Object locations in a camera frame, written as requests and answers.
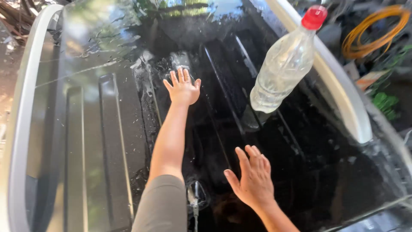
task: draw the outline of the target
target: water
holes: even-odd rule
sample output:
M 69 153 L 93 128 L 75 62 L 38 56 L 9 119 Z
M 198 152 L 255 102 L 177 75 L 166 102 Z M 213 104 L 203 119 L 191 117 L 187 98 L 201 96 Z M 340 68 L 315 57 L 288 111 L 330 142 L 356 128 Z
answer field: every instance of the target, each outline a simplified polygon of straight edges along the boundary
M 299 27 L 280 38 L 267 52 L 250 93 L 256 111 L 275 111 L 313 65 L 315 31 Z

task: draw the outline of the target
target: plastic bottle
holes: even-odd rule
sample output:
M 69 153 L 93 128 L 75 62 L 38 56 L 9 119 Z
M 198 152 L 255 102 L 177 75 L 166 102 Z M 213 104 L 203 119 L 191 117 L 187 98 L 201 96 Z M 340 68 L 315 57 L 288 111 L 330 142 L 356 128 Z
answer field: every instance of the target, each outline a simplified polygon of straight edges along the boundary
M 267 114 L 275 111 L 312 68 L 314 36 L 327 14 L 322 6 L 310 7 L 301 26 L 269 49 L 250 93 L 250 103 L 255 111 Z

